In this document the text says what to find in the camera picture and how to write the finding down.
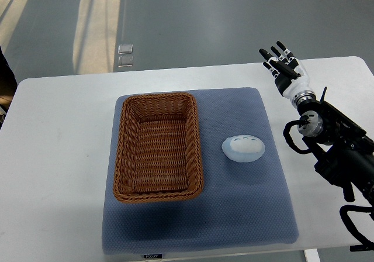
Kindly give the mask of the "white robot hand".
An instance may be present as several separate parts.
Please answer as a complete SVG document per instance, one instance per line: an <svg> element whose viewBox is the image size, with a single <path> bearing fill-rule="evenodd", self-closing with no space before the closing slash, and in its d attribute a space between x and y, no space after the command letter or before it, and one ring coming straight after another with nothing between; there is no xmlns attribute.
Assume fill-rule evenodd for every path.
<svg viewBox="0 0 374 262"><path fill-rule="evenodd" d="M262 64L275 78L279 93L285 98L293 98L297 91L308 90L309 76L303 64L282 42L277 41L276 45L277 47L271 46L275 56L265 49L259 49L266 61Z"/></svg>

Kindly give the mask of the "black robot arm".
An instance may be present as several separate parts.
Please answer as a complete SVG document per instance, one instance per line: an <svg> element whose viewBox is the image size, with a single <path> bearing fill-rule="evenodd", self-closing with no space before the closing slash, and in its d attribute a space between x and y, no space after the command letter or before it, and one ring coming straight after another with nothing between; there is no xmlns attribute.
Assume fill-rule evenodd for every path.
<svg viewBox="0 0 374 262"><path fill-rule="evenodd" d="M347 202L355 200L357 188L373 204L373 140L324 98L316 97L305 67L283 43L259 53L279 93L300 115L283 130L289 147L299 154L313 154L315 171L341 187Z"/></svg>

